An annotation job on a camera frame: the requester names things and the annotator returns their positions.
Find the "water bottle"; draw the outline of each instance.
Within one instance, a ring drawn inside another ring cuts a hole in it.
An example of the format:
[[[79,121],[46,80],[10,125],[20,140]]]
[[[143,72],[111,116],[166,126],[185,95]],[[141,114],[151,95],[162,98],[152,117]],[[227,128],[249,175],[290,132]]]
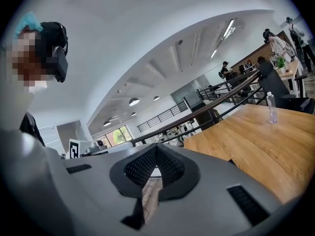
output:
[[[275,103],[275,97],[271,92],[267,93],[267,103],[270,113],[270,123],[277,123],[277,108]]]

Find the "window frame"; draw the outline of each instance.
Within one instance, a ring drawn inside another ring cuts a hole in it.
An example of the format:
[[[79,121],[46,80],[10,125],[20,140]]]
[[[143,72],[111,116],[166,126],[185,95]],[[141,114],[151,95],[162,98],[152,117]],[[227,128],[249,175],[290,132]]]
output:
[[[131,135],[129,129],[127,128],[126,125],[124,125],[124,126],[121,126],[121,127],[119,127],[119,128],[116,128],[116,129],[114,129],[114,130],[112,130],[112,131],[110,131],[110,132],[108,132],[108,133],[106,133],[106,134],[104,134],[104,135],[102,135],[102,136],[96,138],[96,141],[101,140],[102,137],[106,137],[106,139],[107,139],[107,141],[108,141],[108,143],[110,144],[111,147],[119,145],[119,144],[117,144],[117,145],[112,145],[112,143],[110,142],[110,140],[109,140],[108,137],[107,137],[108,134],[113,133],[113,132],[116,131],[116,130],[119,130],[119,131],[121,132],[121,134],[123,135],[123,137],[124,137],[124,139],[125,139],[125,142],[130,141],[130,140],[127,141],[127,139],[126,139],[124,133],[123,133],[122,130],[121,130],[122,127],[125,127],[125,128],[126,128],[126,130],[127,130],[128,134],[130,135],[131,139],[133,139],[133,137],[132,137],[132,135]]]

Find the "ceiling light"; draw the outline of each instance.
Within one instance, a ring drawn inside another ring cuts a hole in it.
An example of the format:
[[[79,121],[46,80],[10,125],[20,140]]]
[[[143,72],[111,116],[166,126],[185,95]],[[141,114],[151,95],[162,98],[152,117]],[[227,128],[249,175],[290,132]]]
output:
[[[129,106],[136,105],[140,100],[138,98],[131,98],[129,101]]]
[[[215,49],[215,50],[213,51],[213,53],[212,53],[212,55],[211,55],[211,57],[210,57],[210,58],[212,58],[212,57],[213,57],[213,55],[214,55],[216,52],[217,52],[217,49]]]
[[[226,37],[228,31],[229,31],[229,30],[231,29],[231,27],[232,27],[233,22],[234,22],[234,20],[232,19],[232,20],[230,21],[230,23],[229,23],[229,25],[228,25],[228,27],[227,27],[227,29],[226,29],[225,34],[223,35],[223,37]]]
[[[107,120],[106,122],[104,122],[104,127],[108,126],[109,124],[111,124],[111,122]]]

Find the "black railing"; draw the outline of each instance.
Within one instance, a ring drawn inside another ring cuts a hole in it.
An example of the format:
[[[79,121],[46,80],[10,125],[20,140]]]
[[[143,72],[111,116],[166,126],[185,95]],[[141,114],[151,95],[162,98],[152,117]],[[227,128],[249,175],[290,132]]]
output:
[[[154,132],[151,132],[147,135],[138,137],[134,139],[134,142],[142,142],[145,144],[145,140],[153,137],[155,135],[158,135],[160,133],[166,132],[167,130],[170,130],[174,127],[177,127],[187,121],[190,121],[192,119],[194,119],[195,117],[197,117],[200,114],[206,113],[208,111],[210,111],[211,109],[213,109],[214,107],[218,106],[219,104],[221,104],[222,102],[225,102],[227,99],[232,98],[234,99],[232,96],[240,93],[242,90],[246,89],[253,81],[255,81],[260,75],[260,71],[259,70],[254,70],[252,72],[246,73],[244,75],[241,75],[239,77],[236,77],[232,80],[229,81],[225,81],[223,83],[220,83],[216,86],[210,87],[209,89],[214,89],[214,88],[219,88],[220,86],[226,85],[227,86],[227,90],[228,93],[225,93],[223,96],[217,98],[216,100],[210,102],[210,104],[192,112],[191,114],[184,116],[183,118],[180,118],[179,120],[174,121],[171,124],[168,124],[166,126],[164,126],[163,128],[160,128]],[[239,105],[243,104],[246,100],[248,100],[250,97],[253,97],[254,94],[256,94],[259,90],[261,89],[261,87],[259,87],[257,90],[255,90],[254,92],[252,92],[251,94],[249,94],[247,97],[245,97],[244,99],[242,99],[240,102],[235,102],[233,108],[229,109],[228,111],[224,112],[223,114],[221,114],[219,117],[216,117],[216,119],[221,118],[222,116],[226,115],[227,113],[229,113],[230,111],[232,111],[233,109],[237,108]],[[205,126],[206,124],[210,123],[213,120],[209,120],[206,123],[201,124],[199,127],[196,127],[194,129],[191,129],[189,131],[186,131],[185,133],[182,133],[180,135],[178,135],[178,137],[181,137],[185,134],[188,134],[196,129],[199,129],[203,126]]]
[[[148,129],[148,128],[151,128],[185,110],[187,110],[187,106],[185,104],[184,101],[180,102],[179,104],[175,105],[174,107],[164,111],[162,114],[159,114],[158,116],[156,117],[153,117],[152,119],[146,121],[145,123],[141,124],[138,126],[138,129],[140,130],[140,132]]]

